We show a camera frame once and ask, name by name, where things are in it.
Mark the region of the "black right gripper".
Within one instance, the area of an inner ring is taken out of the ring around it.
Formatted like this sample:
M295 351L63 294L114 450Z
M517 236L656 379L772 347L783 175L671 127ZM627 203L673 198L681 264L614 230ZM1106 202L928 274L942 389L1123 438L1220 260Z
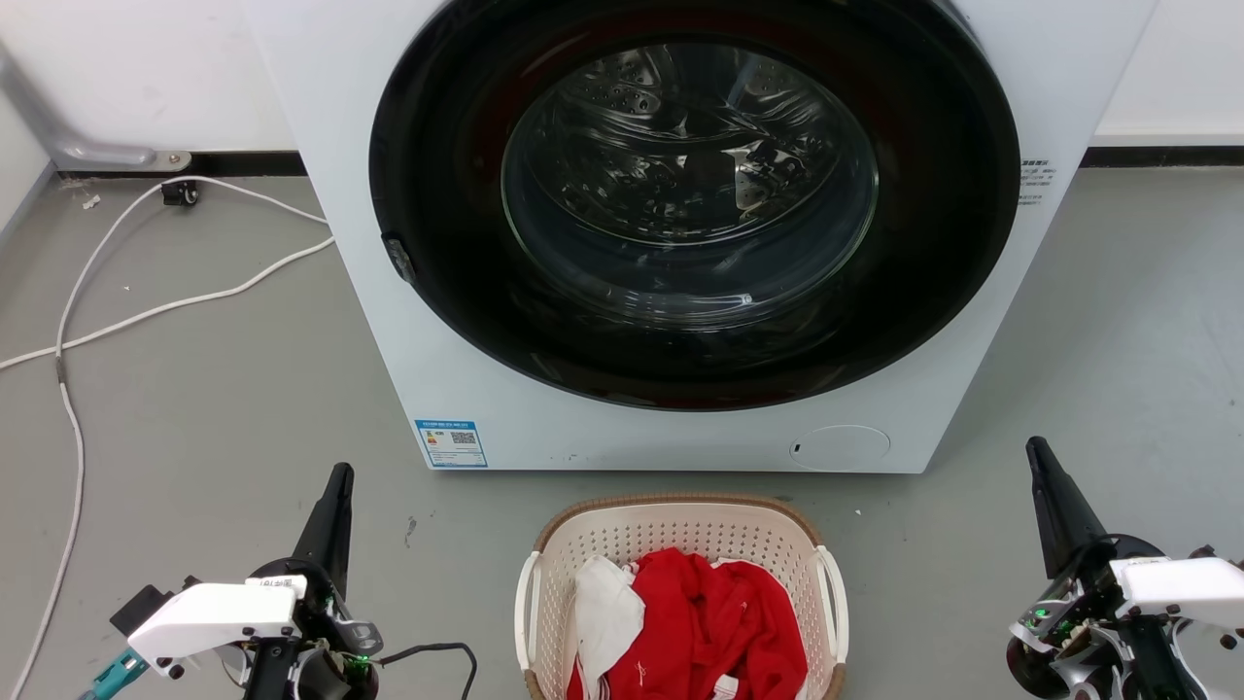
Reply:
M1046 577L1052 584L1010 628L1006 666L1039 699L1208 699L1179 648L1178 606L1146 614L1125 603L1123 566L1158 563L1140 538L1107 535L1042 436L1025 453Z

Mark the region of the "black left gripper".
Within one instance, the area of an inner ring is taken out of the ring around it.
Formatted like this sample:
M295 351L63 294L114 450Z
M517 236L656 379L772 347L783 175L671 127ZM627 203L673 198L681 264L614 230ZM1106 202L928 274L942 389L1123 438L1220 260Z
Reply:
M355 467L330 470L323 495L294 546L292 558L261 566L249 583L305 579L294 594L292 623L272 634L248 634L244 699L376 699L376 652L383 639L373 623L352 619L345 606L355 522Z

